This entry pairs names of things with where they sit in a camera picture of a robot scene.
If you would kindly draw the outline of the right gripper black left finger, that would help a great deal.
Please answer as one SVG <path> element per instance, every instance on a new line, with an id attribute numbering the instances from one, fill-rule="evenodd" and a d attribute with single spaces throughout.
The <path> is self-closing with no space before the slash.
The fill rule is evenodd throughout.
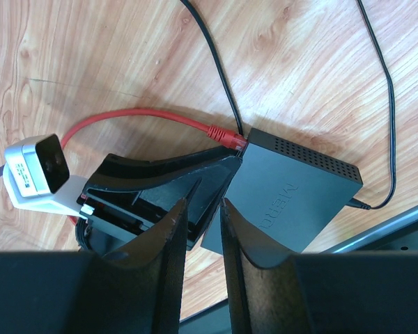
<path id="1" fill-rule="evenodd" d="M 0 333 L 177 333 L 187 201 L 120 248 L 0 252 Z"/>

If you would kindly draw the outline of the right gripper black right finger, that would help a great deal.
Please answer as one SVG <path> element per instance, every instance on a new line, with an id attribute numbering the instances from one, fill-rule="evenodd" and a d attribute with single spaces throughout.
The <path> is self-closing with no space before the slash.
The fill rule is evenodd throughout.
<path id="1" fill-rule="evenodd" d="M 234 333 L 418 333 L 418 252 L 296 253 L 220 216 Z"/>

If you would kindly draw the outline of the aluminium front rail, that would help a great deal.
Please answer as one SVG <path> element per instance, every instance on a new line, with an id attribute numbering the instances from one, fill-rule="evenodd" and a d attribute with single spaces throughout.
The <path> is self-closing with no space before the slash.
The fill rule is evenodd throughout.
<path id="1" fill-rule="evenodd" d="M 418 205 L 354 237 L 328 248 L 325 253 L 354 251 L 418 251 Z"/>

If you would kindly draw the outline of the black network switch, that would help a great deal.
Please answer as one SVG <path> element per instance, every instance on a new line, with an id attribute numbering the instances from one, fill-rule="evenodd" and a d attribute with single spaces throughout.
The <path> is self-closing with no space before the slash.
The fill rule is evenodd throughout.
<path id="1" fill-rule="evenodd" d="M 362 186 L 358 167 L 253 128 L 224 196 L 259 230 L 301 252 Z"/>

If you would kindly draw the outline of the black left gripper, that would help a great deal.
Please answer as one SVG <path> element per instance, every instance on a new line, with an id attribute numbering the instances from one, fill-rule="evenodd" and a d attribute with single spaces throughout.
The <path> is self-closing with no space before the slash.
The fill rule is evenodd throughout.
<path id="1" fill-rule="evenodd" d="M 108 154 L 77 199 L 81 248 L 108 253 L 159 223 L 181 198 L 188 207 L 187 250 L 206 231 L 241 165 L 240 153 L 222 146 L 157 161 Z M 167 197 L 151 189 L 185 176 L 192 188 Z"/>

